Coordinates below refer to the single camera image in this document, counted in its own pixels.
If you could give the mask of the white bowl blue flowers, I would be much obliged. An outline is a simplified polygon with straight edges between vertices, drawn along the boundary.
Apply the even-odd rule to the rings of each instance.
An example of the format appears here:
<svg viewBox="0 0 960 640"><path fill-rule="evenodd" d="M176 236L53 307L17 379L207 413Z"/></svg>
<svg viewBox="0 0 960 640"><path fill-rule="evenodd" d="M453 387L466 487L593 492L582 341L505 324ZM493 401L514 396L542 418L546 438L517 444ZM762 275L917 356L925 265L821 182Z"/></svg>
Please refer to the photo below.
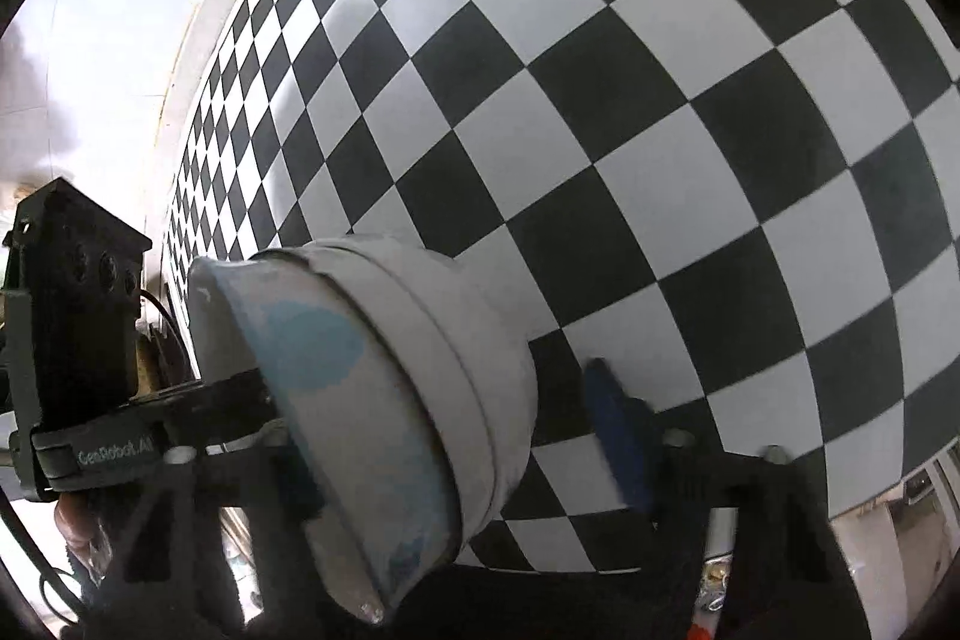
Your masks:
<svg viewBox="0 0 960 640"><path fill-rule="evenodd" d="M202 374L256 369L274 397L319 491L302 529L327 593L386 624L462 533L451 466L412 382L347 296L288 253L195 260L187 310Z"/></svg>

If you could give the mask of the black white checkered cloth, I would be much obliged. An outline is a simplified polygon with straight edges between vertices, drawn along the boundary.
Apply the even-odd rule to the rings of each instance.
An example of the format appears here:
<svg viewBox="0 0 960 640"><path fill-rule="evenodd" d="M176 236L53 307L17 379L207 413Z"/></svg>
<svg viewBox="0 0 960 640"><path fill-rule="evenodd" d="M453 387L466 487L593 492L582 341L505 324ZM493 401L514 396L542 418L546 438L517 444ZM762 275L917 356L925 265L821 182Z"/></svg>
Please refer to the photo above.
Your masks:
<svg viewBox="0 0 960 640"><path fill-rule="evenodd" d="M590 357L835 515L957 437L958 53L924 0L241 0L167 269L348 232L454 257L534 356L529 472L469 564L640 562Z"/></svg>

